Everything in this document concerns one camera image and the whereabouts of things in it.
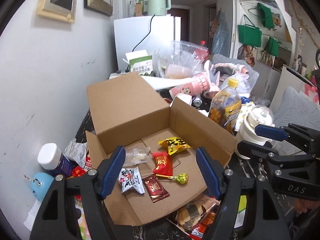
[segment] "maroon snack packet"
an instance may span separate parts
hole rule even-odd
[[[142,181],[146,186],[148,194],[153,203],[170,196],[164,187],[162,187],[155,174],[143,178]]]

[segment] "lollipop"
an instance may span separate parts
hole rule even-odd
[[[160,175],[160,174],[156,174],[156,175],[159,177],[164,177],[164,178],[176,180],[181,185],[186,184],[189,179],[189,176],[186,173],[181,173],[178,176],[165,176],[165,175]]]

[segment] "cardboard box flap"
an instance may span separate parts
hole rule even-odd
[[[169,107],[137,73],[129,73],[88,86],[87,98],[97,135]]]
[[[96,169],[104,159],[107,159],[107,155],[99,141],[99,138],[95,134],[85,131],[85,135],[87,137],[92,168]]]
[[[104,152],[99,138],[88,131],[85,132],[87,136],[88,148],[91,157],[92,168],[96,169],[102,160],[107,159],[107,154]],[[114,223],[119,225],[140,225],[141,221],[134,213],[130,203],[126,197],[121,194],[120,185],[115,184],[111,195],[107,196],[104,203],[112,216]]]
[[[236,146],[236,138],[223,129],[215,121],[199,113],[194,107],[187,105],[179,98],[175,98],[171,105],[173,110],[179,111],[185,116],[192,116],[191,121],[200,127],[207,135],[211,136],[217,145],[232,155]]]

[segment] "hanging bag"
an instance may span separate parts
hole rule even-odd
[[[239,42],[253,47],[261,47],[262,32],[258,27],[254,26],[252,21],[250,21],[250,19],[246,15],[244,15],[244,23],[246,18],[252,25],[238,25]]]
[[[278,57],[279,41],[274,37],[269,37],[269,41],[266,46],[266,51],[275,57]]]
[[[263,5],[262,3],[259,3],[257,4],[257,7],[256,8],[251,8],[249,9],[248,11],[250,10],[257,10],[259,12],[259,15],[255,15],[254,13],[252,13],[254,16],[258,17],[261,22],[262,22],[262,25],[268,29],[273,29],[275,27],[275,24],[273,22],[273,18],[272,18],[272,12],[271,12],[271,9],[265,5]]]

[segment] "power cord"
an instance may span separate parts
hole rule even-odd
[[[133,48],[132,52],[133,52],[134,49],[135,49],[136,47],[138,47],[139,44],[140,44],[141,42],[143,42],[144,39],[145,39],[146,37],[148,37],[148,35],[151,33],[151,23],[152,23],[152,19],[153,19],[154,16],[156,16],[156,15],[154,14],[154,15],[152,16],[151,20],[150,20],[150,31],[149,31],[149,33]]]

